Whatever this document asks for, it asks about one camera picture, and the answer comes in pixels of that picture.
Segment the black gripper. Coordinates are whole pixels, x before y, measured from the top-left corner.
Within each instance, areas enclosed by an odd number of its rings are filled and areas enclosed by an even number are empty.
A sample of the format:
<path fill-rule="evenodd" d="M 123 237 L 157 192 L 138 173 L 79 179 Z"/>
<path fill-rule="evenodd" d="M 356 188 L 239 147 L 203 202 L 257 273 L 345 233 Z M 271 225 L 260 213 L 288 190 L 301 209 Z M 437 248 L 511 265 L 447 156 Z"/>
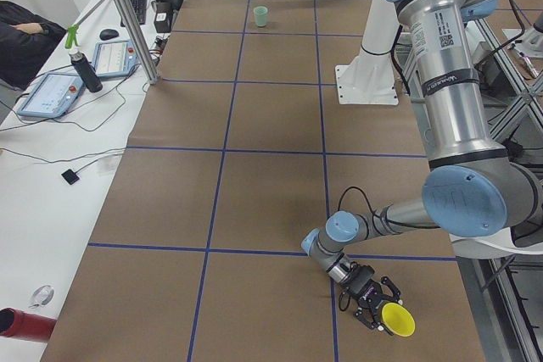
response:
<path fill-rule="evenodd" d="M 350 264 L 342 280 L 342 311 L 347 311 L 355 302 L 354 316 L 358 321 L 371 331 L 390 334 L 378 310 L 383 300 L 402 305 L 401 291 L 388 276 L 383 276 L 380 282 L 388 288 L 389 294 L 383 293 L 381 284 L 373 279 L 374 274 L 375 270 L 369 265 Z"/>

